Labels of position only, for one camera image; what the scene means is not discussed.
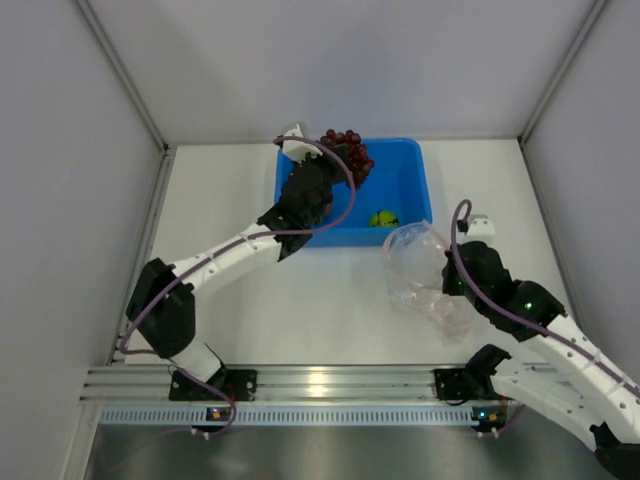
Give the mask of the dark purple fake grapes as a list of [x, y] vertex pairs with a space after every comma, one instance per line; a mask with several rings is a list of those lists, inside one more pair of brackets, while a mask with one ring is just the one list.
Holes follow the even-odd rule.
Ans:
[[328, 129], [320, 138], [320, 143], [346, 154], [343, 161], [351, 172], [355, 188], [360, 189], [375, 166], [362, 137], [353, 130], [342, 132]]

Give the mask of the clear zip top bag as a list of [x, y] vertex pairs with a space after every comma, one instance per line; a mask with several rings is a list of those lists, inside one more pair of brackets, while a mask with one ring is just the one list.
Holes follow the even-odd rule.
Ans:
[[425, 220], [400, 226], [383, 243], [382, 260], [390, 302], [426, 325], [439, 345], [461, 342], [474, 314], [466, 301], [442, 291], [447, 244]]

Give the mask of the green fake apple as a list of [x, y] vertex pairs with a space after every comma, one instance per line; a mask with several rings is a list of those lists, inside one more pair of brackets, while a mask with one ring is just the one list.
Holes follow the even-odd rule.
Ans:
[[378, 210], [369, 219], [371, 228], [396, 228], [399, 225], [399, 218], [389, 210]]

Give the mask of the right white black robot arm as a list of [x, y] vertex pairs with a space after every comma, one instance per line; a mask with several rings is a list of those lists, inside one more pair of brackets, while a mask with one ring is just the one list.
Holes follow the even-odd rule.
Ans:
[[639, 386], [581, 331], [564, 305], [533, 281], [515, 280], [481, 241], [452, 243], [443, 291], [464, 297], [501, 333], [562, 375], [558, 383], [497, 345], [468, 362], [468, 388], [515, 400], [580, 440], [616, 479], [639, 476]]

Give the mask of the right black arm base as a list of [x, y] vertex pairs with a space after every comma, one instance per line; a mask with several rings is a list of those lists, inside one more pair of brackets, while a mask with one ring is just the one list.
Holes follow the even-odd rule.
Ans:
[[496, 394], [487, 375], [468, 368], [436, 369], [436, 396], [447, 402], [494, 400]]

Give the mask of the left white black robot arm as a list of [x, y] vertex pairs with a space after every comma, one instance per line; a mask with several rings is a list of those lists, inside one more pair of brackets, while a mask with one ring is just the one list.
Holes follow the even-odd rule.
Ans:
[[292, 169], [278, 201], [242, 233], [181, 261], [149, 261], [126, 308], [129, 330], [143, 336], [151, 353], [180, 369], [202, 398], [219, 397], [227, 368], [197, 336], [196, 295], [215, 292], [302, 249], [326, 218], [334, 185], [348, 178], [335, 152], [309, 154]]

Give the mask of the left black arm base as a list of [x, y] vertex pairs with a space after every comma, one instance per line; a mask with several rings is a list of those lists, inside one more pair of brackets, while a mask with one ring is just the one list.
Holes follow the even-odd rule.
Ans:
[[194, 381], [180, 370], [174, 370], [171, 377], [169, 400], [176, 402], [223, 401], [211, 391], [215, 388], [233, 401], [253, 401], [257, 389], [258, 372], [253, 369], [232, 368], [220, 378], [208, 382]]

